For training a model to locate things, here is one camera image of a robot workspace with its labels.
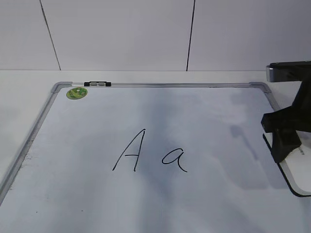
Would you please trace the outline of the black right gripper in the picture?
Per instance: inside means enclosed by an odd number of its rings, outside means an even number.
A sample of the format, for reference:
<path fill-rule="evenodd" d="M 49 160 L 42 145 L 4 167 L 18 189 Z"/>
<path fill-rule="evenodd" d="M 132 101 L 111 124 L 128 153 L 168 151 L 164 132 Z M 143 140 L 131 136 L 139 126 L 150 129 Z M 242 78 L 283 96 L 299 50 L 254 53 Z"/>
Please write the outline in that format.
<path fill-rule="evenodd" d="M 303 81 L 292 105 L 264 114 L 261 124 L 266 133 L 272 132 L 274 161 L 282 162 L 302 144 L 296 131 L 311 131 L 311 82 Z"/>

